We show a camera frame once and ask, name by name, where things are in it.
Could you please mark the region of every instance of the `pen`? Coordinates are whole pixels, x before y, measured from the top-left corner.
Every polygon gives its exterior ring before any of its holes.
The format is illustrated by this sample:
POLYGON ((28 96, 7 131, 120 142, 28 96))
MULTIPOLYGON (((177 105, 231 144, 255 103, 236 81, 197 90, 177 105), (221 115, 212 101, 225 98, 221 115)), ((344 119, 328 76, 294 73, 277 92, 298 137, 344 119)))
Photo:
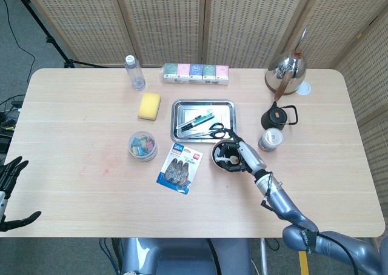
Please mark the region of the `pen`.
POLYGON ((214 118, 214 113, 209 113, 205 116, 201 116, 199 119, 195 119, 193 122, 182 127, 182 131, 187 131, 193 127, 196 127, 197 125, 203 124, 204 122, 211 120, 212 118, 214 118))
POLYGON ((192 119, 191 121, 188 121, 188 122, 184 122, 183 124, 180 124, 180 125, 177 125, 176 126, 176 129, 179 130, 180 128, 184 127, 185 125, 188 125, 189 123, 195 121, 196 119, 199 119, 201 118, 202 116, 197 116, 196 118, 192 119))

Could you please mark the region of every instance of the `kettle handle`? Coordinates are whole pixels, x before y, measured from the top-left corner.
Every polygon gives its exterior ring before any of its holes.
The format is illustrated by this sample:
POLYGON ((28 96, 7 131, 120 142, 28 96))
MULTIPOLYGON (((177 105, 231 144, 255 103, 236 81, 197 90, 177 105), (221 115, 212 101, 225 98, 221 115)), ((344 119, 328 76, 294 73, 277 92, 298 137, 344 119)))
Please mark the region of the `kettle handle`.
POLYGON ((283 93, 285 92, 288 84, 290 83, 292 74, 293 74, 292 71, 285 72, 283 79, 281 80, 280 85, 275 92, 275 97, 273 98, 275 102, 278 101, 283 95, 283 93))
POLYGON ((283 107, 283 108, 292 108, 295 111, 295 119, 296 119, 295 122, 289 122, 288 124, 285 124, 285 125, 296 125, 299 121, 298 112, 296 111, 296 107, 294 105, 288 105, 288 106, 283 107))

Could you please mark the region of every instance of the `kettle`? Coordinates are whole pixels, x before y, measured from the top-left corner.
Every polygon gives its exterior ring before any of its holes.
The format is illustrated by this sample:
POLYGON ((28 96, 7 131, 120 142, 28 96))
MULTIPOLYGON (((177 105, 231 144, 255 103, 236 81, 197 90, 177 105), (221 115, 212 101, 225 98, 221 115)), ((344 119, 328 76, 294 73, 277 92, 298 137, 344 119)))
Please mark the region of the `kettle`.
POLYGON ((298 112, 294 105, 278 107, 276 101, 273 102, 271 108, 261 116, 261 125, 265 130, 269 128, 278 128, 282 130, 284 125, 296 125, 298 123, 298 112), (287 113, 283 108, 292 108, 295 112, 295 122, 287 123, 287 113))
POLYGON ((295 49, 281 54, 271 63, 266 72, 266 84, 275 92, 275 101, 278 101, 282 95, 296 92, 306 75, 307 62, 299 48, 306 32, 307 28, 303 30, 295 49))

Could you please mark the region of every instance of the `table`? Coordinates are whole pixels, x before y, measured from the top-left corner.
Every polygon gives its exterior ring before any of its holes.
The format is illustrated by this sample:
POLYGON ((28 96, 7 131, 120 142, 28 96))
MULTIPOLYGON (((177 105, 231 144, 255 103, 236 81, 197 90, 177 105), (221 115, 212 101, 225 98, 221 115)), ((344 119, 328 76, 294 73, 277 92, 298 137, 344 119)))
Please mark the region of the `table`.
POLYGON ((132 89, 123 68, 42 69, 32 76, 7 161, 30 161, 9 200, 8 220, 37 210, 33 224, 2 233, 19 237, 280 237, 287 222, 260 207, 262 195, 247 173, 228 173, 204 153, 188 195, 156 183, 172 145, 175 100, 230 99, 238 134, 265 160, 299 209, 321 231, 379 236, 385 227, 343 77, 308 70, 311 94, 284 96, 299 123, 285 126, 272 153, 257 147, 261 115, 273 93, 264 69, 230 69, 229 86, 164 84, 159 69, 144 69, 144 91, 132 89), (161 94, 156 121, 137 118, 145 91, 161 94), (159 147, 144 164, 128 152, 136 131, 159 147))

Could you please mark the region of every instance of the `sponge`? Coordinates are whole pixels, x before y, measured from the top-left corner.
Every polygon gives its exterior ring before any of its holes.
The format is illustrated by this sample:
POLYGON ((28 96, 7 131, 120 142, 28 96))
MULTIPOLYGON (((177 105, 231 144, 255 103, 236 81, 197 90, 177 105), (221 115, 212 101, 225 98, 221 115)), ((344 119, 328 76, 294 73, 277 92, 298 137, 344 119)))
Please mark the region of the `sponge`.
POLYGON ((140 103, 138 113, 139 118, 151 119, 154 121, 158 115, 159 104, 160 94, 150 92, 144 93, 140 103))

